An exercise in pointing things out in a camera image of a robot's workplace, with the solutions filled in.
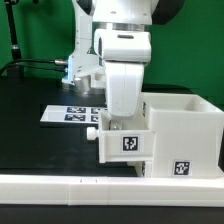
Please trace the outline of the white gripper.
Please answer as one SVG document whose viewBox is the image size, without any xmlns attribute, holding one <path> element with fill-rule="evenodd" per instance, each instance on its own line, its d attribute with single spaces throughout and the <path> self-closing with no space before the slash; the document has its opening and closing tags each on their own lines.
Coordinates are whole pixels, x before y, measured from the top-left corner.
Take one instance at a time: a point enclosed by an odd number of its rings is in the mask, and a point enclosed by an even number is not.
<svg viewBox="0 0 224 224">
<path fill-rule="evenodd" d="M 81 65 L 75 70 L 74 81 L 84 83 L 87 92 L 93 75 L 105 76 L 107 109 L 112 118 L 133 118 L 141 93 L 144 64 L 151 60 L 149 32 L 97 29 L 94 51 L 102 65 Z M 110 121 L 111 130 L 121 130 L 121 121 Z"/>
</svg>

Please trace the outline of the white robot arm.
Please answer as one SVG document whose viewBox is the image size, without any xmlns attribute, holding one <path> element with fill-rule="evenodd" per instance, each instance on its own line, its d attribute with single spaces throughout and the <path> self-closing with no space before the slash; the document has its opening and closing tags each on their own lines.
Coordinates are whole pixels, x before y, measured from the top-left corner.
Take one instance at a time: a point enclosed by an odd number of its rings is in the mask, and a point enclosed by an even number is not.
<svg viewBox="0 0 224 224">
<path fill-rule="evenodd" d="M 62 83 L 79 93 L 104 92 L 109 128 L 136 116 L 145 67 L 151 61 L 149 27 L 164 25 L 185 0 L 72 0 L 75 49 Z"/>
</svg>

